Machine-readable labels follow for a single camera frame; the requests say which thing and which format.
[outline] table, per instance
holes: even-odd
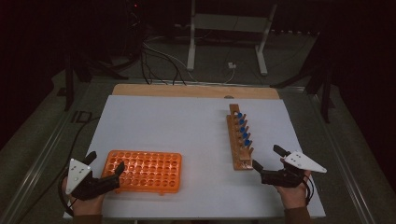
[[[179,152],[183,156],[181,187],[178,193],[163,196],[144,192],[109,192],[104,203],[104,217],[283,217],[283,206],[275,188],[262,185],[255,171],[233,170],[225,121],[230,103],[240,104],[241,111],[247,113],[251,139],[256,146],[253,158],[266,169],[282,168],[279,157],[272,152],[274,144],[290,151],[301,150],[286,107],[276,90],[116,86],[107,100],[88,150],[88,153],[95,150],[98,154],[92,164],[93,173],[102,173],[107,153],[112,149]],[[325,216],[317,194],[308,210],[313,217]]]
[[[195,12],[195,0],[191,0],[191,34],[190,34],[190,48],[189,58],[187,60],[187,69],[192,71],[194,69],[195,61],[195,29],[210,29],[210,30],[226,30],[226,31],[242,31],[262,33],[262,41],[255,47],[257,61],[260,68],[260,73],[267,75],[267,67],[265,65],[262,51],[265,42],[270,32],[272,20],[276,12],[276,4],[273,4],[269,15],[266,17],[239,17],[231,15],[215,15],[203,14]]]

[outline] metal leg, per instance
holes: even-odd
[[[189,58],[187,60],[187,70],[194,70],[195,62],[195,0],[191,0],[191,35],[190,35],[190,49]]]
[[[257,45],[255,48],[257,55],[257,62],[260,67],[260,74],[262,74],[262,76],[266,76],[268,74],[267,66],[265,65],[265,60],[262,51],[264,49],[265,42],[267,41],[268,34],[270,33],[271,30],[271,24],[275,15],[275,11],[276,11],[276,5],[273,5],[271,8],[271,13],[267,18],[264,32],[262,33],[262,42],[260,43],[260,45]]]
[[[320,114],[326,121],[326,123],[330,123],[329,121],[329,103],[330,103],[330,90],[332,85],[332,71],[327,70],[326,75],[323,82],[323,93],[322,93],[322,104],[320,107]]]
[[[73,67],[68,52],[64,55],[64,71],[66,75],[66,106],[64,111],[68,111],[74,101]]]

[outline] black cable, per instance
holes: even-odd
[[[168,61],[169,63],[171,63],[175,67],[176,75],[174,76],[173,81],[172,81],[173,85],[175,85],[177,77],[180,77],[180,80],[183,82],[183,84],[187,85],[186,82],[184,81],[183,77],[181,76],[180,70],[178,69],[177,65],[173,62],[173,60],[168,55],[166,55],[166,54],[164,54],[162,52],[159,52],[158,50],[155,50],[155,49],[150,49],[150,48],[143,48],[143,49],[155,52],[157,54],[160,54],[161,56],[145,52],[147,55],[164,59],[164,60]]]
[[[309,178],[309,176],[305,176],[305,177],[308,178],[308,181],[309,181],[309,183],[311,184],[311,187],[312,187],[312,194],[309,197],[309,200],[311,200],[312,197],[314,197],[314,194],[315,194],[315,186],[314,186],[314,183],[312,182],[312,180]]]
[[[87,124],[89,124],[89,123],[91,123],[92,121],[97,120],[97,119],[99,119],[99,118],[100,118],[100,117],[97,117],[97,118],[94,118],[94,119],[90,119],[89,121],[85,122],[85,123],[78,129],[78,132],[77,132],[77,134],[76,134],[76,136],[75,136],[75,139],[73,140],[72,146],[71,146],[71,148],[70,148],[69,155],[67,156],[67,161],[66,161],[66,163],[64,164],[64,168],[63,168],[63,170],[62,170],[62,172],[61,172],[61,174],[60,174],[60,178],[59,178],[59,181],[58,181],[58,195],[59,195],[59,198],[61,199],[61,203],[62,203],[63,206],[64,206],[65,212],[66,212],[67,214],[69,214],[71,217],[74,215],[74,213],[73,213],[73,210],[67,205],[67,202],[64,200],[64,192],[63,192],[63,190],[62,190],[62,184],[63,184],[63,182],[64,182],[64,179],[67,177],[68,163],[70,162],[70,160],[71,160],[71,158],[72,158],[73,149],[74,149],[75,144],[76,144],[76,142],[77,142],[77,140],[78,140],[79,134],[81,133],[81,131],[84,129],[84,127],[85,127]]]
[[[69,208],[71,209],[73,207],[73,204],[77,201],[78,199],[75,199],[72,203],[70,203]]]
[[[159,77],[157,77],[152,71],[151,71],[151,68],[149,67],[149,65],[148,65],[148,63],[147,63],[147,53],[145,52],[145,51],[142,51],[142,55],[144,55],[144,59],[142,59],[142,63],[141,63],[141,66],[142,66],[142,73],[143,73],[143,77],[145,78],[145,80],[146,80],[146,82],[150,85],[150,84],[152,84],[152,77],[151,76],[154,76],[155,78],[157,78],[158,80],[160,80],[162,83],[164,83],[165,85],[168,85],[168,83],[167,82],[165,82],[164,80],[162,80],[162,79],[160,79]],[[144,66],[143,65],[145,65],[146,67],[147,67],[147,69],[148,69],[148,77],[149,77],[149,79],[150,79],[150,81],[146,78],[146,73],[145,73],[145,70],[144,70]]]
[[[74,146],[77,142],[78,139],[78,135],[80,134],[80,132],[82,131],[82,129],[91,121],[94,121],[98,118],[94,118],[94,119],[90,119],[89,121],[87,121],[86,123],[84,123],[78,130],[75,139],[73,141],[72,146],[70,147],[70,151],[69,154],[67,156],[67,161],[65,163],[65,165],[63,166],[62,170],[55,176],[55,178],[52,179],[52,181],[49,183],[49,185],[41,192],[41,194],[32,202],[32,204],[26,209],[26,211],[18,218],[18,220],[15,223],[21,223],[23,221],[23,219],[27,216],[27,214],[29,214],[29,212],[32,210],[33,207],[35,207],[35,205],[44,197],[44,195],[50,190],[50,188],[55,184],[55,182],[58,180],[58,178],[64,173],[65,167],[67,167],[67,164],[69,163],[70,159],[71,159],[71,155],[74,149]]]
[[[306,188],[306,191],[307,191],[307,193],[306,193],[306,198],[305,198],[305,204],[306,205],[309,205],[309,202],[311,201],[311,189],[309,188],[309,186],[308,186],[308,184],[306,183],[306,181],[305,180],[303,180],[303,184],[305,185],[305,188]]]

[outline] human hand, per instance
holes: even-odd
[[[66,190],[67,177],[62,183],[63,192]],[[72,203],[74,216],[86,216],[86,215],[102,215],[102,205],[105,198],[105,194],[99,195],[94,199],[86,201],[78,200],[71,194],[68,195],[70,202]]]
[[[311,171],[304,171],[304,181],[308,181]],[[275,186],[277,192],[280,194],[283,206],[285,209],[306,207],[306,186],[301,183],[296,188],[283,188]]]

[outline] white tabletop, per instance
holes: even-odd
[[[226,122],[229,104],[239,104],[247,114],[252,157],[264,169],[282,168],[273,145],[302,151],[282,100],[110,95],[88,151],[98,155],[91,164],[95,177],[113,149],[177,152],[183,161],[178,193],[109,192],[104,217],[283,217],[273,186],[261,184],[256,171],[233,169]],[[325,216],[317,194],[308,210],[312,217]]]

